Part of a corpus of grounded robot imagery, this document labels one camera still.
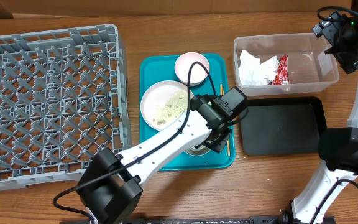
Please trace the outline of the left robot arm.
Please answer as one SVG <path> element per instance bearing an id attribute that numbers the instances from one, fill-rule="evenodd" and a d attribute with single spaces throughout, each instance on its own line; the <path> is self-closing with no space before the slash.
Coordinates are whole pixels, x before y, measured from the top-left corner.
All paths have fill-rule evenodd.
<path id="1" fill-rule="evenodd" d="M 136 208 L 147 181 L 184 151 L 205 146 L 223 152 L 231 126 L 247 111 L 237 87 L 224 95 L 187 96 L 187 109 L 150 139 L 114 154 L 98 152 L 78 184 L 56 195 L 53 206 L 80 213 L 90 223 L 122 223 Z"/>

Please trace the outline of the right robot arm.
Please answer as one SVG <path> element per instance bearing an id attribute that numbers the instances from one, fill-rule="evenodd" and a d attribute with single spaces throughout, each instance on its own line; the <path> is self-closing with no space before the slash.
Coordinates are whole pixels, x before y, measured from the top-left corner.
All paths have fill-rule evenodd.
<path id="1" fill-rule="evenodd" d="M 325 50 L 347 73 L 358 70 L 358 0 L 350 8 L 325 6 L 318 13 L 331 11 L 313 27 L 317 37 L 324 37 Z M 342 190 L 351 184 L 358 188 L 358 84 L 351 114 L 344 128 L 328 128 L 319 140 L 321 159 L 316 172 L 299 196 L 278 216 L 277 223 L 334 223 L 324 215 Z"/>

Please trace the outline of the white napkin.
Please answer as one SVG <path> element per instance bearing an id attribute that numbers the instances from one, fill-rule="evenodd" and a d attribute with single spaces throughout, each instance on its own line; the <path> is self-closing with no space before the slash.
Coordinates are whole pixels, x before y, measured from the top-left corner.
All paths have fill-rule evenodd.
<path id="1" fill-rule="evenodd" d="M 269 85 L 277 75 L 278 64 L 277 56 L 273 56 L 261 63 L 260 58 L 254 57 L 248 51 L 243 50 L 238 68 L 241 84 L 244 86 Z"/>

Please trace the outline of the red snack wrapper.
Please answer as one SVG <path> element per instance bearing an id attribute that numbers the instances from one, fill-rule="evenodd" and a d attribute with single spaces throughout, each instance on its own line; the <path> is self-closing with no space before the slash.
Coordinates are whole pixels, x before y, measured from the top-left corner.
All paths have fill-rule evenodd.
<path id="1" fill-rule="evenodd" d="M 288 77 L 288 55 L 285 54 L 279 59 L 276 76 L 275 79 L 272 81 L 272 85 L 286 85 L 289 83 L 290 81 Z"/>

